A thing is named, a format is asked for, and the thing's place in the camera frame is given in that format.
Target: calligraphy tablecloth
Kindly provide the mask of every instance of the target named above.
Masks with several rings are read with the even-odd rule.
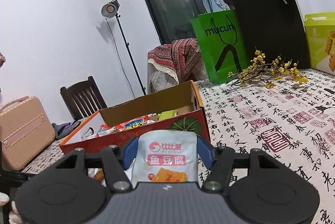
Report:
[[[236,152],[260,148],[309,181],[319,191],[320,206],[312,224],[335,221],[335,77],[302,70],[306,85],[291,77],[272,89],[197,82],[214,146]],[[199,160],[199,182],[209,171]],[[231,183],[246,176],[236,169]]]

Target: plastic wrapper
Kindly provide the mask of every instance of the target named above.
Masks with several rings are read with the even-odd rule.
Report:
[[[149,119],[148,115],[140,116],[137,118],[134,118],[132,120],[129,120],[127,122],[121,123],[119,125],[116,125],[114,127],[110,127],[108,125],[101,125],[100,129],[98,130],[97,133],[93,133],[92,135],[89,136],[83,136],[82,140],[89,140],[89,139],[94,139],[98,138],[101,136],[109,135],[109,134],[114,134],[123,130],[129,130],[133,129],[145,124],[153,123],[153,120]]]
[[[189,131],[153,130],[140,136],[132,172],[137,182],[196,182],[197,135]]]
[[[102,183],[104,180],[104,174],[102,168],[89,168],[88,176]]]
[[[143,126],[147,124],[148,121],[149,121],[149,116],[144,115],[144,116],[131,119],[127,122],[121,123],[117,126],[114,126],[114,128],[119,129],[119,130],[129,130],[129,129],[133,129],[139,126]]]

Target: fish tofu package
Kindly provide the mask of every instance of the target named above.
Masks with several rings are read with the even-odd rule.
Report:
[[[197,182],[197,135],[190,131],[153,130],[140,136],[132,172],[137,182]]]

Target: red patterned blanket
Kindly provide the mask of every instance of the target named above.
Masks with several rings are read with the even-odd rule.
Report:
[[[200,57],[198,41],[194,38],[175,40],[148,52],[148,61],[158,70],[173,72],[179,83],[185,82]]]

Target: snack package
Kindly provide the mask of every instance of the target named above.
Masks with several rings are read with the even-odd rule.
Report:
[[[135,162],[135,160],[133,160],[130,167],[127,170],[124,171],[129,180],[131,180],[131,173],[132,173],[132,169],[133,169],[133,166],[134,166],[134,162]],[[105,182],[105,179],[104,179],[104,173],[103,173],[102,168],[88,168],[88,176],[92,179],[97,180],[103,186],[106,186],[106,182]]]
[[[101,125],[97,134],[99,136],[105,136],[105,135],[108,135],[108,134],[112,134],[113,131],[115,131],[115,127],[110,127],[110,126],[107,126],[107,125]]]
[[[335,75],[335,12],[306,14],[311,67]]]
[[[189,131],[153,130],[140,136],[132,172],[137,182],[197,182],[197,135]]]
[[[119,130],[129,130],[133,129],[142,125],[145,125],[149,120],[148,115],[140,116],[134,119],[131,119],[127,122],[121,123],[117,126],[114,126],[114,128],[119,129]]]

